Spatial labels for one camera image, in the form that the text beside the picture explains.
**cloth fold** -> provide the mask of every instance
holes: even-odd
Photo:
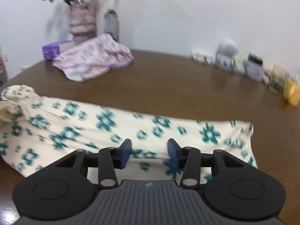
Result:
[[[13,85],[1,93],[0,155],[29,176],[76,149],[97,153],[132,140],[127,166],[116,170],[118,180],[180,180],[182,170],[172,166],[167,141],[191,146],[202,153],[226,150],[257,167],[251,150],[253,125],[243,121],[201,121],[129,112],[105,106],[39,96],[33,88]],[[88,178],[97,183],[97,169]],[[201,169],[201,183],[211,179]]]
[[[70,80],[82,82],[130,65],[134,58],[130,50],[114,41],[110,34],[74,46],[56,58],[52,65],[62,70]]]

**purple tissue pack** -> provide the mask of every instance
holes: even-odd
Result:
[[[44,45],[42,46],[42,53],[44,59],[52,60],[55,57],[57,57],[60,53],[73,47],[74,45],[75,44],[73,40],[62,40]]]

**wooden table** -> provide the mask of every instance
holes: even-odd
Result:
[[[252,122],[259,169],[278,179],[287,199],[280,218],[300,224],[300,110],[262,83],[187,58],[133,51],[135,63],[83,83],[41,61],[0,88],[27,85],[39,95],[129,111],[200,120]],[[0,224],[18,216],[11,192],[22,176],[0,162]]]

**white wall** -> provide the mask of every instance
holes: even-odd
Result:
[[[133,49],[190,56],[214,53],[224,37],[242,55],[254,52],[266,64],[300,68],[300,0],[97,0],[98,33],[103,14],[119,14],[120,42]],[[42,59],[41,46],[70,39],[68,6],[56,0],[0,0],[0,45],[9,77]]]

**pink and white fabric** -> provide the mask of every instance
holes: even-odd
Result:
[[[130,50],[114,41],[110,34],[74,46],[56,58],[52,65],[64,72],[70,80],[82,82],[130,65],[134,58]]]

